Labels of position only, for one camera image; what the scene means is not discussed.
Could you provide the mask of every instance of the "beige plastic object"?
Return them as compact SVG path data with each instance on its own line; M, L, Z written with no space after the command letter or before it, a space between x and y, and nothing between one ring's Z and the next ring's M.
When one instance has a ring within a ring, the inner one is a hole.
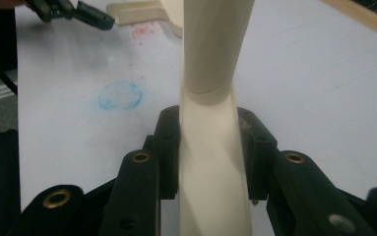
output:
M185 0L181 236L252 235L231 81L253 0Z
M173 32L182 37L183 0L112 3L107 5L106 10L119 26L166 20L169 21Z

